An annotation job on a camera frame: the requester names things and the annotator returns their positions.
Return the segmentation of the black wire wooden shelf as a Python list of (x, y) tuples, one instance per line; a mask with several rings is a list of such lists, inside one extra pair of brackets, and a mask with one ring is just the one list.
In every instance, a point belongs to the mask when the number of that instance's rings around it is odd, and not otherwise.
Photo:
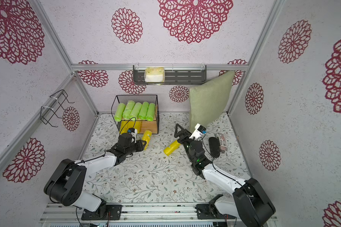
[(116, 95), (112, 103), (112, 117), (120, 133), (131, 127), (137, 133), (146, 130), (159, 132), (159, 110), (157, 95)]

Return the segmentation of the green bag roll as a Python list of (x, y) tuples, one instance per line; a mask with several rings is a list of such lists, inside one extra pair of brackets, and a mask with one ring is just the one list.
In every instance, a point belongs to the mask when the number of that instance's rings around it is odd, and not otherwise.
[(124, 103), (119, 103), (114, 115), (114, 120), (116, 122), (121, 122), (123, 118), (123, 113), (125, 111), (126, 105)]
[(146, 113), (146, 120), (152, 122), (155, 115), (155, 103), (150, 103)]
[(148, 102), (143, 102), (143, 104), (141, 106), (141, 109), (139, 111), (139, 114), (138, 114), (138, 119), (140, 119), (140, 120), (145, 120), (146, 119), (148, 108), (149, 108), (149, 103)]
[(123, 111), (123, 115), (122, 117), (125, 119), (125, 120), (129, 120), (130, 119), (130, 114), (135, 106), (135, 101), (133, 100), (129, 100), (125, 106), (125, 109)]
[(130, 119), (132, 119), (132, 120), (138, 119), (138, 114), (139, 114), (139, 111), (141, 109), (141, 106), (142, 106), (142, 103), (140, 103), (140, 102), (135, 103), (135, 105), (134, 105), (134, 107), (130, 113)]

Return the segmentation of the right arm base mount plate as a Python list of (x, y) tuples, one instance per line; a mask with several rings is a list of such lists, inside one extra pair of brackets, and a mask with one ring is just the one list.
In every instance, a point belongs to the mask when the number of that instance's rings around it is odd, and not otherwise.
[(221, 213), (215, 205), (210, 204), (197, 204), (196, 205), (196, 213), (198, 219), (236, 219), (235, 216), (232, 216), (227, 213)]

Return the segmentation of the yellow bag roll top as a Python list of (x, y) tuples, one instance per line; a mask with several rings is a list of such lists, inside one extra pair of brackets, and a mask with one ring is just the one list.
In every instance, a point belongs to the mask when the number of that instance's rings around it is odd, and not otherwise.
[(167, 156), (171, 155), (175, 150), (177, 150), (180, 147), (180, 145), (181, 144), (177, 140), (175, 140), (172, 144), (170, 144), (164, 149), (165, 155)]

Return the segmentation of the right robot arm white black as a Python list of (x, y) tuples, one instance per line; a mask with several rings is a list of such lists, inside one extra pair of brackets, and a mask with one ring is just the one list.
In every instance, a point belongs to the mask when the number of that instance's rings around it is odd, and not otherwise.
[(232, 216), (247, 227), (262, 227), (276, 208), (261, 184), (254, 178), (245, 180), (221, 170), (205, 155), (201, 140), (205, 127), (197, 124), (194, 132), (175, 125), (174, 137), (183, 145), (196, 176), (216, 184), (229, 196), (218, 194), (208, 204), (196, 205), (199, 219), (222, 219)]

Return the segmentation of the yellow bag roll front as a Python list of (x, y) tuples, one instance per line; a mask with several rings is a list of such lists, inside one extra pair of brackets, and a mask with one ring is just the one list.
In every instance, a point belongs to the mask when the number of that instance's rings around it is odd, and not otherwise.
[(124, 134), (128, 131), (128, 121), (122, 121), (120, 124), (119, 133)]

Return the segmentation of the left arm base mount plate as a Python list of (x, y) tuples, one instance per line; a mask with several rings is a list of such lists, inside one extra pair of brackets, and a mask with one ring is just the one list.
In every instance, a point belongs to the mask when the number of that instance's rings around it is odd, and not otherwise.
[(84, 210), (81, 220), (120, 220), (122, 205), (101, 205), (96, 211)]

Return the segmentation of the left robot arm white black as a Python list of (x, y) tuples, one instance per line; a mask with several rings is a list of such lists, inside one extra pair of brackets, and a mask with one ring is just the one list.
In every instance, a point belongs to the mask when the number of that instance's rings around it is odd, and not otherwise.
[(46, 183), (44, 193), (64, 206), (104, 213), (106, 201), (83, 189), (86, 178), (121, 164), (131, 154), (143, 151), (146, 145), (146, 141), (136, 139), (135, 133), (124, 133), (115, 145), (99, 157), (77, 161), (64, 159)]

